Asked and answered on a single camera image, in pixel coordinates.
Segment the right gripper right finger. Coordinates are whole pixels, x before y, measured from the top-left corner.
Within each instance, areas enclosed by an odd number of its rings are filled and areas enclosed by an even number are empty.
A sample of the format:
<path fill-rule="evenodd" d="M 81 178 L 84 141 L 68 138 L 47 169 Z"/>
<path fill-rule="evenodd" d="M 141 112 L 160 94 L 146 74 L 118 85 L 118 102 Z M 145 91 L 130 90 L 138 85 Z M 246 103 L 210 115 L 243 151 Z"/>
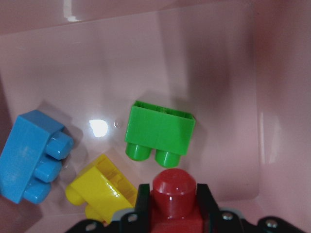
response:
<path fill-rule="evenodd" d="M 197 203 L 202 218 L 211 218 L 218 214 L 219 207 L 207 184 L 197 184 Z"/>

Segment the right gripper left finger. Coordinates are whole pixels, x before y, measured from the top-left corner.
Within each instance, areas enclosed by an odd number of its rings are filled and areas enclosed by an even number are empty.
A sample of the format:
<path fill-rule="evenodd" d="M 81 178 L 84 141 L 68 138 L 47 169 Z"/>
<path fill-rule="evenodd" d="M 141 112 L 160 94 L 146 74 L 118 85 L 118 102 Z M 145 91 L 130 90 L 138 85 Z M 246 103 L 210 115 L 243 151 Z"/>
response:
<path fill-rule="evenodd" d="M 140 184 L 135 205 L 135 213 L 138 218 L 148 218 L 150 212 L 150 185 Z"/>

